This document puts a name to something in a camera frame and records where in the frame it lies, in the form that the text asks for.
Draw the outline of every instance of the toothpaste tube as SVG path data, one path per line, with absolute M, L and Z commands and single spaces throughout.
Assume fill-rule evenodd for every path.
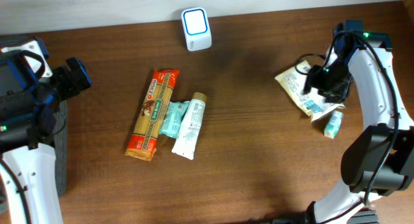
M 179 135 L 172 150 L 173 153 L 190 160 L 194 159 L 195 145 L 199 137 L 206 101 L 206 95 L 198 92 L 194 93 L 186 115 L 182 120 Z

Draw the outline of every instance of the small teal package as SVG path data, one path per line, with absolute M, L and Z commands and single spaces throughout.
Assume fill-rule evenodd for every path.
M 164 134 L 176 139 L 179 136 L 182 118 L 184 117 L 189 104 L 190 101 L 185 101 L 183 103 L 170 102 L 159 134 Z
M 331 119 L 329 120 L 328 124 L 325 127 L 325 131 L 323 132 L 325 137 L 333 139 L 336 134 L 338 134 L 338 131 L 341 128 L 342 117 L 343 114 L 340 111 L 334 111 L 332 113 Z

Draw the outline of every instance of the wooden table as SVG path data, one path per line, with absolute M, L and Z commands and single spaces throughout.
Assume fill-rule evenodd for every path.
M 94 83 L 69 101 L 65 223 L 228 223 L 301 212 L 322 198 L 363 130 L 356 87 L 331 140 L 274 77 L 301 54 L 324 53 L 344 19 L 389 33 L 414 117 L 414 27 L 403 2 L 213 17 L 213 46 L 200 52 L 185 48 L 180 21 L 33 34 L 51 67 L 77 56 Z M 162 137 L 153 162 L 124 156 L 154 68 L 180 70 L 172 101 L 208 96 L 193 161 Z M 382 223 L 412 223 L 413 201 L 411 186 L 374 206 Z

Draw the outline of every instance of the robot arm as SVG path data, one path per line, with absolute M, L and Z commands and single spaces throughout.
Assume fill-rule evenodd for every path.
M 326 65 L 310 70 L 307 86 L 320 89 L 320 95 L 327 100 L 342 102 L 349 94 L 349 81 L 354 80 L 364 116 L 364 132 L 343 155 L 342 180 L 327 196 L 308 207 L 307 223 L 347 223 L 349 218 L 365 207 L 364 198 L 374 201 L 394 191 L 405 190 L 414 176 L 414 122 L 398 91 L 388 36 L 363 33 L 359 21 L 345 21 L 336 28 L 334 35 L 338 29 L 359 33 L 370 41 L 376 56 L 386 68 L 395 92 L 399 123 L 395 129 L 392 90 L 374 54 L 360 44 L 357 38 L 337 37 L 333 41 L 331 57 L 327 58 Z M 395 131 L 396 141 L 392 146 L 395 152 L 388 154 L 387 148 Z M 384 156 L 384 165 L 378 166 Z M 370 187 L 370 180 L 378 168 L 380 169 Z
M 59 104 L 91 86 L 80 60 L 53 71 L 39 38 L 0 39 L 0 175 L 13 223 L 63 223 L 53 136 Z

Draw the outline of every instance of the white device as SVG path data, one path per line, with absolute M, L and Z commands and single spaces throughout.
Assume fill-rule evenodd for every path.
M 181 21 L 189 51 L 208 49 L 212 46 L 212 33 L 205 9 L 197 7 L 184 10 L 181 13 Z

